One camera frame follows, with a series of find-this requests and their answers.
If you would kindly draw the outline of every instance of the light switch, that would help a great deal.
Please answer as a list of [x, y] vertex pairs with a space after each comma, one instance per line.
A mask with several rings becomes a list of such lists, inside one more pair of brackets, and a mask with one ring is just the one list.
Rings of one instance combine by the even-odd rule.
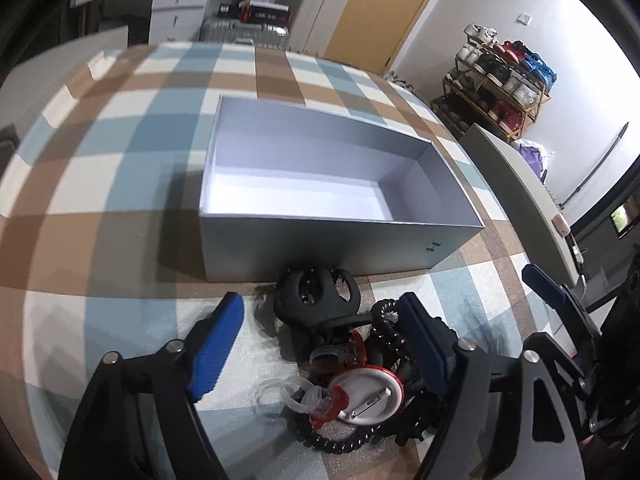
[[531, 23], [531, 16], [528, 14], [521, 14], [518, 16], [518, 21], [523, 25], [529, 25], [529, 23]]

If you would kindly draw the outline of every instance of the white suitcase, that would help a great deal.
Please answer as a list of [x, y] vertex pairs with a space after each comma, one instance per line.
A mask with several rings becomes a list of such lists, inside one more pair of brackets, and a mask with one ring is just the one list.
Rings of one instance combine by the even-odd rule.
[[291, 9], [287, 50], [311, 56], [324, 56], [349, 0], [278, 1]]

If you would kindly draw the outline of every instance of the plaid tablecloth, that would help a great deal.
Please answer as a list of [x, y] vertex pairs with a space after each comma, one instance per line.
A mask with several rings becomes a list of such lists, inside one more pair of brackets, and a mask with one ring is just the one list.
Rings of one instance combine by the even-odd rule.
[[547, 325], [520, 281], [527, 258], [498, 201], [409, 92], [332, 62], [243, 46], [103, 52], [49, 102], [0, 184], [0, 415], [38, 473], [55, 478], [100, 357], [154, 352], [234, 290], [246, 319], [217, 387], [197, 406], [231, 478], [411, 478], [423, 444], [386, 439], [323, 456], [256, 409], [257, 392], [297, 368], [281, 355], [271, 285], [204, 282], [198, 193], [223, 95], [425, 137], [460, 178], [486, 228], [429, 272], [359, 279], [364, 306], [412, 290], [460, 336], [510, 355]]

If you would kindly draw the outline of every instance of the open gray shoebox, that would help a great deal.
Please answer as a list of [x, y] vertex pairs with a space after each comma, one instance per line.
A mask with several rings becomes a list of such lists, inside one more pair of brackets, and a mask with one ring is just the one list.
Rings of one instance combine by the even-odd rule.
[[436, 147], [369, 121], [222, 98], [204, 167], [207, 280], [428, 269], [484, 225]]

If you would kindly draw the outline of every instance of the yellow door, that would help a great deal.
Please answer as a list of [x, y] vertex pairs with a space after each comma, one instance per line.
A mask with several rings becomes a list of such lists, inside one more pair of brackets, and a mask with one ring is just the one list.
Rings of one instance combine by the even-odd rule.
[[424, 0], [349, 0], [324, 56], [383, 73]]

